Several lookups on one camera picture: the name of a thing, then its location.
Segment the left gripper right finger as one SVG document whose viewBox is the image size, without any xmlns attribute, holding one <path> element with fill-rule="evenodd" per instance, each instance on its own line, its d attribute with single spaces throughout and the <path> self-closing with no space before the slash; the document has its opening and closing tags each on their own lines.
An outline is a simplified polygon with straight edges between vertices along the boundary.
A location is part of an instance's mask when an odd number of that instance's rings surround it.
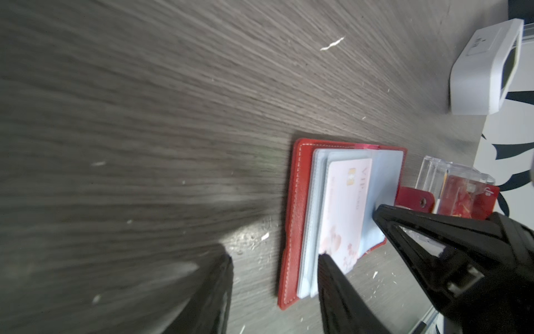
<svg viewBox="0 0 534 334">
<path fill-rule="evenodd" d="M 388 333 L 328 254 L 318 256 L 324 333 Z"/>
</svg>

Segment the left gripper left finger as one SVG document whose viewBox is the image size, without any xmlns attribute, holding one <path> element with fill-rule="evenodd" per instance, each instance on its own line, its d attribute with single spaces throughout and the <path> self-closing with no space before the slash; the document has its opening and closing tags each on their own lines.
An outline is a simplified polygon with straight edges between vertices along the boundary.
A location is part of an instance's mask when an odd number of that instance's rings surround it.
<svg viewBox="0 0 534 334">
<path fill-rule="evenodd" d="M 232 257 L 224 253 L 217 258 L 205 280 L 164 333 L 226 333 L 233 279 Z"/>
</svg>

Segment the red leather card holder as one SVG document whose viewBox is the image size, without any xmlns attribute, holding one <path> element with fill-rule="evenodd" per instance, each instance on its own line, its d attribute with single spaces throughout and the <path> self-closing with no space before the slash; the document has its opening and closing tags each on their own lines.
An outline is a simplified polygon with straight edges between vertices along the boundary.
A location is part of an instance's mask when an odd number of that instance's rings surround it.
<svg viewBox="0 0 534 334">
<path fill-rule="evenodd" d="M 291 154 L 291 168 L 285 217 L 285 246 L 283 248 L 280 283 L 278 287 L 278 306 L 286 310 L 299 301 L 297 297 L 298 275 L 303 246 L 305 214 L 310 188 L 312 156 L 316 149 L 349 150 L 393 150 L 403 153 L 394 205 L 408 209 L 431 213 L 435 206 L 434 195 L 430 192 L 400 186 L 402 172 L 406 161 L 407 149 L 369 143 L 348 143 L 321 139 L 301 138 L 296 140 Z"/>
</svg>

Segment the pink white card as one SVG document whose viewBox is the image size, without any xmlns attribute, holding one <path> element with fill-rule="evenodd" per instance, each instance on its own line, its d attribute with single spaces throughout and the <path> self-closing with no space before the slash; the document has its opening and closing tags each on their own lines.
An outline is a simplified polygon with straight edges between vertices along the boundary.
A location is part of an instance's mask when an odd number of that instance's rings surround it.
<svg viewBox="0 0 534 334">
<path fill-rule="evenodd" d="M 328 254 L 344 274 L 359 256 L 371 169 L 370 158 L 328 164 L 318 252 Z"/>
</svg>

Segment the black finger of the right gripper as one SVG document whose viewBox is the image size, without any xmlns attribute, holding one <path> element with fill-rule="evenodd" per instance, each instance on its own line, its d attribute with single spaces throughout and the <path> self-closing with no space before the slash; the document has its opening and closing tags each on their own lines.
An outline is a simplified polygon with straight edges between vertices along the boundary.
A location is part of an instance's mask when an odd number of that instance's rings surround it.
<svg viewBox="0 0 534 334">
<path fill-rule="evenodd" d="M 533 231 L 492 213 L 485 221 L 380 205 L 374 221 L 449 333 L 533 332 Z"/>
</svg>

